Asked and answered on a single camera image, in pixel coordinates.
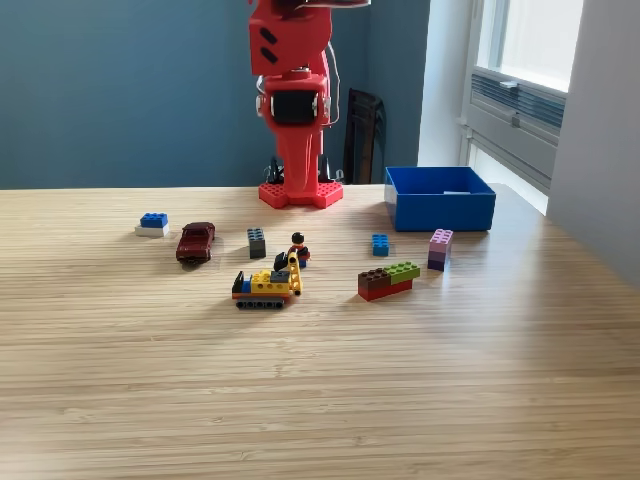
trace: toy car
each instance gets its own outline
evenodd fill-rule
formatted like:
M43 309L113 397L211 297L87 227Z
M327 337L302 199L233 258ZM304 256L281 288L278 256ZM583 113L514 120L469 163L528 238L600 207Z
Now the toy car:
M209 222L196 222L182 229L182 238L176 250L180 263L205 263L211 260L211 243L216 227Z

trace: red robot base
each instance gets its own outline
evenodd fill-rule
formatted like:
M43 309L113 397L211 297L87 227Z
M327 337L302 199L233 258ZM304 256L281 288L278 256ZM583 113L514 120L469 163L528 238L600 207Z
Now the red robot base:
M260 185L259 195L260 200L273 208L284 208L287 205L313 205L316 208L327 208L342 199L344 190L339 183L321 183L315 195L289 197L284 185L263 183Z

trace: white wall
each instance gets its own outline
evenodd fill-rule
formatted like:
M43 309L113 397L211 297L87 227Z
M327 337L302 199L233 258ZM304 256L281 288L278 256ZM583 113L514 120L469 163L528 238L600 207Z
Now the white wall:
M472 0L431 0L418 165L458 165Z
M640 286L639 23L639 0L585 0L548 216Z

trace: window latch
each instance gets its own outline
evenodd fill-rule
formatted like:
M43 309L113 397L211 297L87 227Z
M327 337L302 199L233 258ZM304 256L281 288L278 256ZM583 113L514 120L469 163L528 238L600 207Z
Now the window latch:
M507 90L514 90L518 88L518 82L514 82L514 81L500 82L500 86L502 88L506 88Z

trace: green lego brick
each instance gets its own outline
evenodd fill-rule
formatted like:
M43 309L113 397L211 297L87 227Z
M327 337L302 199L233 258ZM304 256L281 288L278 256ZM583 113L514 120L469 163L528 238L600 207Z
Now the green lego brick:
M420 276L420 267L412 262L397 263L385 267L385 271L391 275L391 285L413 280Z

